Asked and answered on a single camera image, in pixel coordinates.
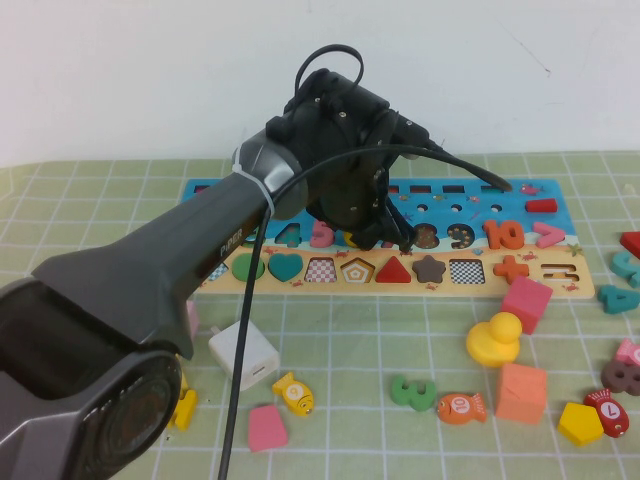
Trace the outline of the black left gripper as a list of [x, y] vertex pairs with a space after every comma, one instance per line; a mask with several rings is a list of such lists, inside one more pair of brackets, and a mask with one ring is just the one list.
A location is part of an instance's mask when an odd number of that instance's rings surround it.
[[307, 210], [352, 234], [362, 250], [391, 242], [408, 253], [416, 231], [389, 199], [389, 169], [397, 157], [389, 147], [368, 146], [322, 160], [307, 177]]

